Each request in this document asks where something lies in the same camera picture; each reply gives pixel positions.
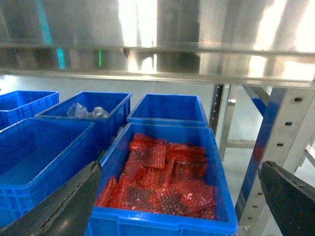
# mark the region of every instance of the slotted hole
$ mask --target slotted hole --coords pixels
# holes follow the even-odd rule
[[[294,99],[295,102],[302,102],[303,98],[302,97],[296,97]]]

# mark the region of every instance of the crate rim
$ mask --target crate rim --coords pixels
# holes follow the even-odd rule
[[[112,152],[115,150],[117,147],[117,144],[120,142],[122,137],[126,134],[126,132],[130,129],[132,125],[145,125],[145,126],[157,126],[157,127],[183,127],[181,125],[165,125],[165,124],[143,124],[143,123],[128,123],[126,127],[123,129],[123,131],[118,135],[116,140],[113,142],[111,147],[108,149],[108,151],[103,155],[103,157],[100,160],[101,166],[107,161],[107,159],[110,157]],[[199,232],[214,232],[216,234],[229,234],[229,235],[234,235],[237,233],[238,230],[238,221],[236,217],[236,213],[234,211],[234,206],[232,202],[232,198],[229,194],[228,190],[228,185],[223,169],[223,165],[220,159],[220,154],[218,151],[217,144],[215,142],[214,138],[214,133],[213,130],[209,127],[201,127],[201,126],[184,126],[185,128],[193,128],[193,129],[206,129],[208,130],[211,140],[209,142],[212,142],[215,144],[215,148],[213,149],[214,152],[214,159],[216,162],[216,166],[218,170],[220,171],[220,174],[218,173],[219,176],[219,183],[220,187],[222,189],[222,195],[223,199],[225,202],[226,206],[226,213],[228,216],[228,221],[218,221],[218,220],[206,220],[206,219],[198,219],[198,218],[192,218],[192,217],[185,217],[185,219],[189,219],[188,224],[183,224],[181,223],[182,217],[184,216],[174,216],[174,215],[167,215],[167,214],[160,214],[164,215],[167,219],[164,220],[163,222],[159,222],[160,226],[154,226],[155,228],[161,228],[161,229],[168,229],[168,230],[179,230],[179,227],[185,230],[191,230],[189,227],[191,224],[198,225],[200,229],[194,229],[195,231]],[[128,211],[128,216],[122,216],[121,213]],[[106,218],[104,217],[104,214],[111,214],[115,215],[117,217],[118,222],[122,222],[124,224],[129,224],[129,225],[138,225],[139,221],[133,221],[130,222],[127,218],[138,218],[137,215],[142,214],[143,212],[141,211],[134,211],[134,210],[123,210],[123,209],[115,209],[115,208],[109,208],[109,207],[93,207],[92,213],[91,213],[91,218],[96,218],[96,219],[110,219],[109,217]],[[170,223],[171,220],[177,219],[177,223]],[[151,222],[149,220],[141,220],[141,226],[144,224],[146,226],[149,226],[154,222]]]
[[[23,119],[17,123],[14,123],[8,127],[6,127],[5,129],[3,130],[0,130],[0,134],[3,133],[3,132],[6,132],[8,129],[10,129],[12,126],[15,126],[15,125],[18,125],[24,121],[27,121],[27,120],[58,120],[59,118],[44,118],[44,117],[32,117],[32,118],[26,118],[26,119]],[[84,135],[85,132],[87,131],[90,131],[91,129],[93,129],[95,127],[95,122],[91,122],[91,121],[85,121],[85,120],[79,120],[77,121],[78,123],[81,123],[81,122],[85,122],[86,124],[89,124],[89,126],[75,139],[73,140],[73,142],[71,142],[64,150],[62,150],[61,153],[59,153],[43,170],[41,170],[36,176],[35,178],[33,178],[30,182],[28,183],[25,183],[25,184],[21,184],[21,185],[17,185],[17,184],[0,184],[0,188],[9,188],[9,189],[28,189],[30,186],[34,185],[36,182],[40,181],[41,179],[41,176],[42,176],[42,173],[48,169],[49,166],[51,166],[55,161],[56,159],[63,155],[65,152],[67,152],[72,146],[74,146],[75,144],[77,144],[79,141],[80,141],[80,138]]]
[[[107,118],[97,118],[97,120],[107,120],[107,119],[109,119],[109,118],[110,118],[122,105],[124,105],[125,102],[126,102],[128,99],[130,99],[131,96],[132,96],[132,93],[128,93],[128,92],[82,91],[82,92],[79,92],[79,93],[77,93],[76,95],[74,95],[74,96],[68,98],[67,100],[62,101],[62,102],[60,102],[60,103],[57,103],[57,104],[55,104],[54,106],[52,106],[52,107],[50,107],[50,108],[48,108],[48,109],[46,109],[46,110],[44,110],[44,111],[42,111],[42,112],[36,114],[35,117],[43,117],[43,118],[44,118],[44,117],[47,117],[47,118],[64,118],[64,119],[86,120],[86,121],[92,121],[92,122],[95,121],[95,120],[96,120],[95,118],[77,118],[77,117],[66,117],[66,116],[43,115],[43,113],[45,113],[46,111],[52,110],[52,109],[54,109],[55,107],[60,106],[61,104],[63,104],[63,103],[65,103],[65,102],[69,101],[70,99],[72,99],[72,98],[74,98],[74,97],[76,97],[76,96],[78,96],[78,95],[80,95],[80,94],[82,94],[82,93],[111,93],[111,94],[125,94],[125,95],[126,95],[126,97],[111,111],[111,113],[109,113],[109,116],[108,116]]]
[[[3,96],[3,95],[8,95],[8,94],[10,94],[10,93],[14,93],[14,92],[51,92],[51,94],[50,94],[50,95],[47,95],[47,96],[45,96],[45,97],[41,97],[41,98],[39,98],[39,99],[37,99],[37,100],[34,100],[34,101],[32,101],[32,102],[29,102],[29,103],[27,103],[27,104],[24,104],[23,106],[20,106],[20,107],[17,107],[17,108],[11,109],[11,110],[0,110],[0,112],[13,112],[13,111],[18,110],[18,109],[20,109],[20,108],[22,108],[22,107],[24,107],[24,106],[27,106],[27,105],[29,105],[29,104],[31,104],[31,103],[33,103],[33,102],[36,102],[36,101],[38,101],[38,100],[41,100],[41,99],[43,99],[43,98],[50,97],[50,96],[55,95],[55,94],[59,94],[59,92],[58,92],[58,91],[44,91],[44,90],[37,90],[37,91],[36,91],[36,90],[17,90],[17,91],[11,91],[11,92],[8,92],[8,93],[5,93],[5,94],[2,94],[1,96]]]
[[[162,96],[183,96],[183,97],[196,97],[198,104],[200,106],[200,110],[201,110],[201,115],[202,115],[202,120],[203,121],[199,121],[199,120],[194,120],[194,119],[176,119],[176,121],[180,122],[180,121],[193,121],[193,122],[198,122],[198,123],[204,123],[204,125],[208,125],[208,120],[207,120],[207,116],[205,113],[205,110],[203,108],[202,102],[201,102],[201,98],[198,95],[186,95],[186,94],[174,94],[174,93],[146,93],[145,95],[143,95],[143,97],[139,100],[139,102],[136,104],[136,106],[132,109],[132,111],[130,112],[130,114],[127,116],[127,121],[128,122],[141,122],[141,120],[163,120],[163,121],[174,121],[174,119],[166,119],[166,118],[140,118],[140,117],[132,117],[134,115],[134,113],[136,112],[136,110],[139,108],[139,106],[141,105],[141,103],[143,102],[143,100],[147,97],[147,95],[162,95]]]

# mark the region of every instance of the floor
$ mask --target floor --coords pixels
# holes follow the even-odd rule
[[[198,94],[202,100],[206,115],[210,113],[213,86],[200,84],[177,84],[164,82],[130,82],[93,79],[48,79],[34,77],[0,77],[0,94],[13,90],[55,90],[60,92],[60,101],[63,101],[80,91],[121,91],[131,92],[131,108],[145,93],[177,93]],[[262,116],[256,109],[246,92],[238,86],[237,102],[234,109],[230,139],[257,138]],[[236,204],[243,178],[252,154],[252,149],[227,148],[223,166],[226,173],[233,203]],[[315,186],[315,169],[306,159],[297,170],[296,175]],[[281,236],[281,232],[273,218],[271,218],[263,235]]]

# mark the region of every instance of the clear plastic bag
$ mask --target clear plastic bag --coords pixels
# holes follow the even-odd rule
[[[67,111],[68,117],[88,118],[88,109],[80,103],[73,103]]]
[[[92,112],[89,113],[90,118],[107,118],[109,113],[102,107],[95,107]]]
[[[85,106],[77,102],[69,107],[67,115],[76,118],[107,118],[109,113],[102,107],[95,107],[92,112],[88,112]]]

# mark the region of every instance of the blue storage bin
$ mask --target blue storage bin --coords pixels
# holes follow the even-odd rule
[[[0,130],[50,108],[59,102],[58,92],[15,91],[0,96]]]
[[[146,94],[127,117],[128,122],[207,126],[198,96]]]
[[[98,194],[111,176],[119,178],[128,159],[128,144],[135,133],[167,139],[168,142],[204,147],[209,158],[205,176],[214,187],[216,221],[166,214],[154,214],[108,207],[94,207],[87,236],[226,236],[237,233],[238,222],[227,187],[221,158],[212,129],[207,127],[129,123],[101,159],[102,177]]]
[[[81,92],[74,97],[39,113],[38,117],[58,117],[70,120],[87,120],[96,123],[97,149],[106,150],[111,139],[117,136],[119,127],[126,125],[126,118],[130,113],[130,93],[117,92]],[[74,103],[80,103],[91,112],[94,107],[102,107],[108,113],[107,118],[70,118],[68,108]]]
[[[38,205],[96,159],[94,123],[28,118],[0,131],[0,226]]]

